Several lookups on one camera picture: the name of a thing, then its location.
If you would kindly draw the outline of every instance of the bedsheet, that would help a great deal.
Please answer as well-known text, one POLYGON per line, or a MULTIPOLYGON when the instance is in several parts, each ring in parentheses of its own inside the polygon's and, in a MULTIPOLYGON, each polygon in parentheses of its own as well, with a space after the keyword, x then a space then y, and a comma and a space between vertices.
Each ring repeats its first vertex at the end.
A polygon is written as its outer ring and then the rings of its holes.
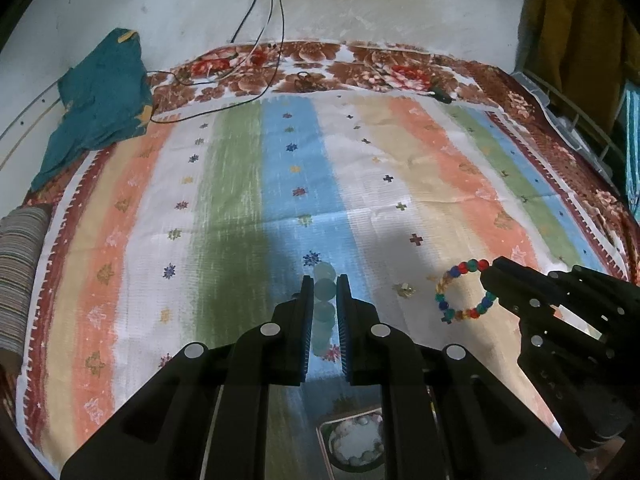
MULTIPOLYGON (((274 76, 263 98, 91 152, 58 195, 17 386, 17 426, 38 457, 57 474, 172 354, 235 341, 318 262, 415 342, 466 346, 558 431, 517 367, 515 316, 492 308, 448 325, 435 285, 453 264, 501 255, 637 283, 636 223, 612 190, 498 69, 292 42, 277 70, 265 45, 206 83, 248 50, 209 52, 176 69, 181 82, 153 76, 156 111, 245 100, 274 76)), ((457 308, 482 294, 473 275, 447 291, 457 308)), ((306 383, 271 390, 267 478, 327 479, 316 428, 380 403, 339 362, 335 303, 318 302, 306 383)))

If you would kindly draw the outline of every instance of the black cable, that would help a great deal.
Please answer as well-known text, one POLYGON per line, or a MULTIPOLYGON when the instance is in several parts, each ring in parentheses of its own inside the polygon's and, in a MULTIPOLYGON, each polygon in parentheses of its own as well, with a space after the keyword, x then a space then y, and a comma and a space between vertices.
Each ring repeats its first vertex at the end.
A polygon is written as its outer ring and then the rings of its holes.
POLYGON ((202 117, 203 115, 209 115, 209 114, 213 114, 216 112, 222 112, 223 110, 231 110, 231 108, 236 108, 238 106, 241 105, 245 105, 247 103, 252 103, 253 101, 258 100, 260 97, 262 97, 263 95, 265 95, 267 93, 267 90, 271 87, 273 80, 276 77, 276 74, 278 73, 278 68, 280 67, 280 58, 282 57, 282 47, 284 45, 284 7, 282 6, 282 0, 280 1, 280 13, 282 16, 282 38, 280 39, 280 50, 278 51, 278 60, 276 62, 276 68, 273 71, 273 75, 271 75, 271 79, 269 80, 269 82, 267 83, 267 86, 265 87, 265 89, 260 92, 260 94, 258 94, 257 96, 251 98, 251 99, 247 99, 247 101, 242 101, 241 103, 234 103, 232 105, 229 106, 225 106, 222 108, 217 108, 216 110, 209 110, 207 112, 201 112, 199 114, 195 114, 195 115, 191 115, 188 117, 182 117, 180 119, 174 119, 171 121, 156 121, 155 119, 151 118, 151 122, 155 123, 155 124, 175 124, 175 123, 181 123, 183 121, 188 121, 189 119, 194 119, 196 117, 202 117))
POLYGON ((246 19, 249 17, 249 14, 251 14, 252 10, 254 10, 255 7, 255 3, 258 0, 253 0, 251 2, 251 7, 249 7, 249 10, 246 12, 246 14, 244 15, 244 18, 242 19, 242 21, 240 22, 240 25, 238 25, 238 29, 236 30, 235 34, 232 36, 231 38, 231 42, 233 43, 236 40, 236 37, 238 36, 238 34, 240 33, 240 30, 242 29, 242 26, 244 25, 244 22, 246 21, 246 19))
MULTIPOLYGON (((273 15, 273 0, 271 0, 271 5, 270 5, 270 9, 269 9, 269 17, 267 19, 267 24, 271 21, 271 16, 272 15, 273 15)), ((253 49, 258 44, 259 41, 260 41, 260 39, 255 40, 255 43, 252 44, 251 48, 253 49)), ((235 69, 236 69, 236 67, 232 68, 231 70, 229 70, 228 72, 223 74, 221 77, 219 77, 217 80, 224 79, 229 74, 231 74, 235 69)), ((176 73, 170 72, 168 70, 148 70, 146 73, 148 73, 148 74, 167 74, 167 75, 172 75, 172 76, 174 76, 175 81, 178 82, 179 84, 183 85, 183 86, 210 85, 210 84, 215 83, 217 81, 217 80, 214 80, 214 81, 201 81, 199 83, 185 82, 185 81, 181 80, 176 73)))

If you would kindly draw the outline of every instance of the colorful beaded bracelet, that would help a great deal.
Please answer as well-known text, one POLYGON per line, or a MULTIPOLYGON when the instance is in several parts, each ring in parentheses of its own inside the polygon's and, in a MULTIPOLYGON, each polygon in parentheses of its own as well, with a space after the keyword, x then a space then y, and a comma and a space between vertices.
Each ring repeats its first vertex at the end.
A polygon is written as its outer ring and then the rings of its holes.
POLYGON ((477 319, 489 310, 489 307, 491 307, 496 300, 496 296, 489 291, 487 291, 484 298, 482 298, 482 301, 478 303, 477 306, 466 310, 454 310, 449 306, 449 302, 444 296, 444 291, 447 290, 447 287, 455 278, 458 278, 462 274, 466 274, 468 272, 476 272, 476 270, 482 272, 488 268, 489 262, 487 260, 469 260, 468 262, 461 262, 456 266, 451 267, 444 273, 442 279, 436 285, 436 302, 438 303, 439 309, 444 314, 442 322, 451 324, 451 321, 454 319, 477 319))

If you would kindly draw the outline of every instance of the dark green object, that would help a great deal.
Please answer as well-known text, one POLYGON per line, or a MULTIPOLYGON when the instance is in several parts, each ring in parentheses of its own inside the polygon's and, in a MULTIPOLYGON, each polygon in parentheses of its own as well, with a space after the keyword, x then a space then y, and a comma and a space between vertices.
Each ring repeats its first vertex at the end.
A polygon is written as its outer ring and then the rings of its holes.
POLYGON ((67 110, 49 138, 40 173, 31 183, 40 189, 82 152, 143 135, 151 114, 151 90, 140 59, 140 37, 115 28, 58 83, 67 110))

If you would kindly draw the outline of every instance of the orange stripe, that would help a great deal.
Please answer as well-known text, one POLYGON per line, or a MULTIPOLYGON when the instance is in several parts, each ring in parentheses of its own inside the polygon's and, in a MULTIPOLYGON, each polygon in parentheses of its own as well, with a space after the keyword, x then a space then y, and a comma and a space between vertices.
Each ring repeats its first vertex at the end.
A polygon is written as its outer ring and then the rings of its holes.
POLYGON ((479 255, 490 259, 495 256, 511 257, 515 246, 526 253, 526 266, 538 268, 535 251, 525 229, 502 208, 491 183, 468 158, 450 142, 444 129, 425 112, 416 101, 401 97, 389 100, 389 108, 402 127, 427 148, 436 160, 440 178, 460 191, 451 199, 459 201, 468 225, 486 244, 490 254, 479 255), (479 189, 490 196, 484 200, 476 195, 479 189), (499 228, 497 224, 508 228, 499 228))
POLYGON ((150 124, 111 188, 110 206, 92 249, 87 279, 78 299, 74 351, 74 421, 78 444, 114 412, 111 382, 113 328, 122 283, 124 253, 158 155, 173 125, 150 124))

